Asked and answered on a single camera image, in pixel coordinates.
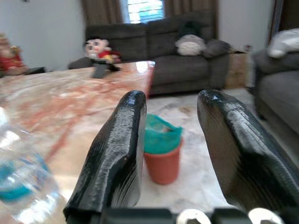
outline brown curtain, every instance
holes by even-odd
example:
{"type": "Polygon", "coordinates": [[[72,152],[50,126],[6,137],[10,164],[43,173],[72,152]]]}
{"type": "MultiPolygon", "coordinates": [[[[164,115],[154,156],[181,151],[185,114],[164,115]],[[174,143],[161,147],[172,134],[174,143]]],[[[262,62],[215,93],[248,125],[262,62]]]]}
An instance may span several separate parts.
{"type": "Polygon", "coordinates": [[[121,0],[81,0],[87,25],[122,23],[121,0]]]}
{"type": "Polygon", "coordinates": [[[165,16],[171,17],[202,9],[211,9],[212,0],[164,0],[165,16]]]}

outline marble table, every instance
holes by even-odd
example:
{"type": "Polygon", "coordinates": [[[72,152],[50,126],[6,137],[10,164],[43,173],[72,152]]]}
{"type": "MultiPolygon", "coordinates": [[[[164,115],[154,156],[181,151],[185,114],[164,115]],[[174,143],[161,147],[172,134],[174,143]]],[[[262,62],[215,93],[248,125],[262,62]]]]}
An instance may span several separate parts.
{"type": "Polygon", "coordinates": [[[72,194],[90,144],[121,97],[149,93],[154,62],[119,64],[121,71],[90,78],[94,68],[0,79],[0,105],[12,123],[35,137],[61,194],[72,194]]]}

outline terracotta pot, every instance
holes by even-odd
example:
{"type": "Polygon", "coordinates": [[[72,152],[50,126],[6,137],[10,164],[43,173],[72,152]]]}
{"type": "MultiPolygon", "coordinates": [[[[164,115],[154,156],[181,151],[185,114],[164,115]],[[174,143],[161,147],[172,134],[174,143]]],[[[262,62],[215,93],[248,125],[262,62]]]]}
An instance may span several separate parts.
{"type": "Polygon", "coordinates": [[[153,182],[158,184],[169,184],[177,179],[179,172],[179,154],[182,143],[183,140],[181,140],[178,147],[169,153],[144,153],[149,175],[153,182]]]}

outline green plastic bag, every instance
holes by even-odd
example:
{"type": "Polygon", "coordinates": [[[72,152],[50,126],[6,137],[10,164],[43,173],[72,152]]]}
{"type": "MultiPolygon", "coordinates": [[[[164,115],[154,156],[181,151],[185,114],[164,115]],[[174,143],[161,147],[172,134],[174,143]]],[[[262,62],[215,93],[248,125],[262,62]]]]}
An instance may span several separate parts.
{"type": "Polygon", "coordinates": [[[171,152],[181,142],[183,128],[175,127],[154,114],[148,114],[145,125],[144,152],[164,154],[171,152]]]}

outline gray sofa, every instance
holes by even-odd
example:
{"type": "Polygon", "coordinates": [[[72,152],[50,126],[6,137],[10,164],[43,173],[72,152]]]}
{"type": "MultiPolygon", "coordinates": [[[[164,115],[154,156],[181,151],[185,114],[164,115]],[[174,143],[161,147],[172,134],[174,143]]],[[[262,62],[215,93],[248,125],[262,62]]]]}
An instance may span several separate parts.
{"type": "Polygon", "coordinates": [[[283,138],[299,167],[299,52],[273,59],[263,50],[256,64],[256,111],[283,138]]]}
{"type": "MultiPolygon", "coordinates": [[[[109,40],[120,52],[122,62],[156,62],[150,94],[223,88],[228,73],[229,44],[215,40],[213,15],[209,10],[184,14],[147,24],[89,26],[85,36],[109,40]],[[178,31],[187,21],[198,21],[207,49],[201,56],[180,56],[175,42],[178,31]]],[[[88,58],[69,64],[69,69],[91,67],[88,58]]]]}

